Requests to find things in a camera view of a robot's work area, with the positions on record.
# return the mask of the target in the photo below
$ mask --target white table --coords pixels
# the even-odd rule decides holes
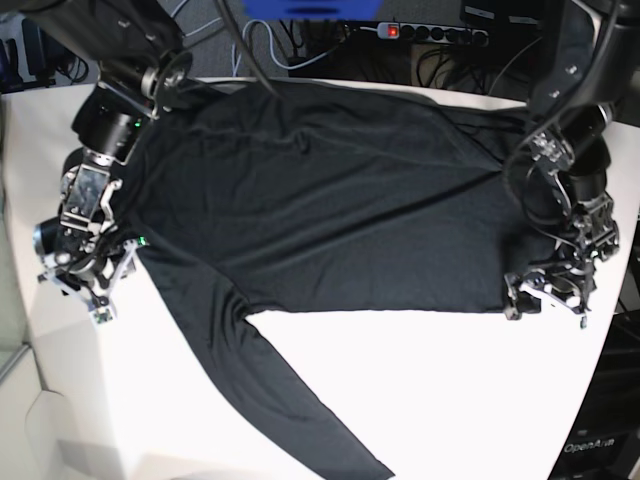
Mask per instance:
[[[357,86],[413,90],[449,105],[517,105]],[[78,145],[69,125],[89,92],[5,100],[10,239],[44,380],[73,411],[61,443],[66,460],[113,480],[205,471],[214,474],[192,478],[317,478],[227,404],[144,269],[117,288],[118,320],[98,328],[81,304],[37,284],[31,233],[56,212],[61,165]],[[398,478],[547,478],[600,356],[640,204],[640,132],[616,124],[606,139],[621,251],[598,267],[587,330],[546,306],[521,322],[428,312],[264,313],[251,321]]]

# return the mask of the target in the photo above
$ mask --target glass panel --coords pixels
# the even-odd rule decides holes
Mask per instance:
[[[0,210],[0,371],[20,349],[26,332],[24,306]]]

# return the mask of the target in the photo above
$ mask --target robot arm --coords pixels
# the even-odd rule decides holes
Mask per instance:
[[[578,315],[584,328],[596,261],[618,251],[613,200],[606,192],[611,159],[601,134],[640,59],[640,2],[567,0],[548,7],[545,62],[529,100],[532,132],[504,174],[507,190],[529,216],[526,187],[515,191],[512,171],[516,154],[530,152],[527,180],[537,170],[562,208],[562,219],[550,226],[531,221],[557,239],[558,249],[525,272],[506,275],[506,313],[514,320],[537,313],[546,298]]]
[[[610,159],[601,133],[612,121],[640,52],[640,0],[549,0],[545,59],[531,91],[530,134],[505,164],[505,184],[529,216],[524,191],[512,185],[524,154],[562,207],[562,219],[534,226],[559,242],[550,259],[506,275],[508,318],[540,311],[548,298],[582,318],[595,289],[595,261],[618,248],[606,193]],[[164,111],[189,108],[176,94],[191,56],[179,27],[155,0],[6,0],[77,55],[100,65],[100,80],[73,129],[82,158],[63,177],[60,214],[36,229],[43,280],[85,301],[98,323],[113,311],[109,296],[144,239],[105,242],[120,227],[110,206],[121,186],[114,163],[126,165],[141,133]],[[104,271],[111,263],[113,273]]]
[[[41,281],[85,302],[96,323],[114,317],[109,297],[144,239],[120,238],[111,197],[145,129],[165,111],[189,108],[177,95],[191,67],[182,31],[155,0],[10,0],[75,54],[98,62],[100,78],[73,123],[83,148],[65,166],[58,216],[38,225]]]

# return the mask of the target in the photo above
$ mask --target power strip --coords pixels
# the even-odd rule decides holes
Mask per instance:
[[[486,47],[489,32],[465,27],[448,27],[424,23],[378,24],[378,37],[383,40],[403,40],[412,43],[439,43],[444,45],[468,45]]]

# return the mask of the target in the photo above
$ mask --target blue object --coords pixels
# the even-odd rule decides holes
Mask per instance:
[[[372,20],[382,0],[244,0],[246,13],[260,20]]]

